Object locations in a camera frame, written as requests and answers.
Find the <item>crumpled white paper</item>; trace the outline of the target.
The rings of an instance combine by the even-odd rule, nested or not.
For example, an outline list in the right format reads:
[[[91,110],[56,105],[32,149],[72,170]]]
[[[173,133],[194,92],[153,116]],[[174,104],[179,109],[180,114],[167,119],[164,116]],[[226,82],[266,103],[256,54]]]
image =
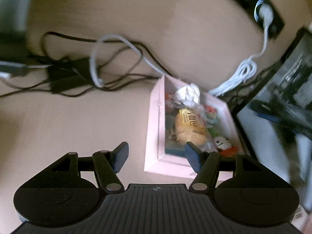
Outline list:
[[[200,105],[200,89],[194,83],[186,85],[174,94],[174,100],[183,105],[193,108]]]

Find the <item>black power adapter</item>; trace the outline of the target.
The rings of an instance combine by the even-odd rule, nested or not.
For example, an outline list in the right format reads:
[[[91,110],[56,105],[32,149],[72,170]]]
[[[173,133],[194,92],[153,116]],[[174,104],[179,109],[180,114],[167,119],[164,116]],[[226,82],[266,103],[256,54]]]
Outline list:
[[[62,62],[47,68],[50,89],[54,94],[82,86],[93,86],[89,71],[89,59],[83,58]]]

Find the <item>pink storage box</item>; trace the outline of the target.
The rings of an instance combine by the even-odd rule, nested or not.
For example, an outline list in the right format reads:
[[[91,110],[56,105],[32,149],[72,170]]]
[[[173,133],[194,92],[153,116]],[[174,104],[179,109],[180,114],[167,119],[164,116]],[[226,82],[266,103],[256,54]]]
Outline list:
[[[235,157],[243,146],[225,102],[170,76],[162,76],[150,95],[144,171],[192,179],[184,147]]]

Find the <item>glass-sided computer case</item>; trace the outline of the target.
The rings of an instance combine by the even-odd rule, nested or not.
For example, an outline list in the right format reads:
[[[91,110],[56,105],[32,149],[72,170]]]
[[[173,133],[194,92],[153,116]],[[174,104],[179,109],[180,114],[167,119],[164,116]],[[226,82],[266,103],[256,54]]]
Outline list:
[[[232,117],[251,156],[290,183],[311,212],[311,32],[301,27],[264,74]]]

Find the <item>computer monitor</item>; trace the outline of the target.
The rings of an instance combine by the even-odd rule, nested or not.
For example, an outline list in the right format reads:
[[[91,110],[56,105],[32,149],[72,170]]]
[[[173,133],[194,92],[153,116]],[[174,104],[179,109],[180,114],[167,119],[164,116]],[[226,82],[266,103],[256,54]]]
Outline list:
[[[1,0],[1,61],[28,63],[27,18],[32,0]]]

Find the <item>crochet frog-hat doll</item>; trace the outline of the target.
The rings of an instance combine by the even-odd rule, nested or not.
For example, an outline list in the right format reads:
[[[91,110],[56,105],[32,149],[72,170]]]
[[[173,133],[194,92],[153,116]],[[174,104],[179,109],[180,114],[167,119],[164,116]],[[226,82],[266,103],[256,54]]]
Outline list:
[[[218,131],[213,127],[208,128],[207,130],[212,136],[216,148],[222,157],[236,157],[236,154],[238,153],[238,148],[233,146],[231,141],[227,137],[220,136]]]

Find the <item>packaged yellow bun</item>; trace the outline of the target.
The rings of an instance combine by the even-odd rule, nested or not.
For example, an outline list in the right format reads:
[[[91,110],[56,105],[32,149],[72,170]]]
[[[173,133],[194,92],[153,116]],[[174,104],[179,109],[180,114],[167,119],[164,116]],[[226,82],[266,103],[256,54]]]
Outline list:
[[[190,108],[180,109],[175,118],[175,137],[181,145],[193,143],[203,152],[216,152],[217,148],[207,130],[203,116]]]

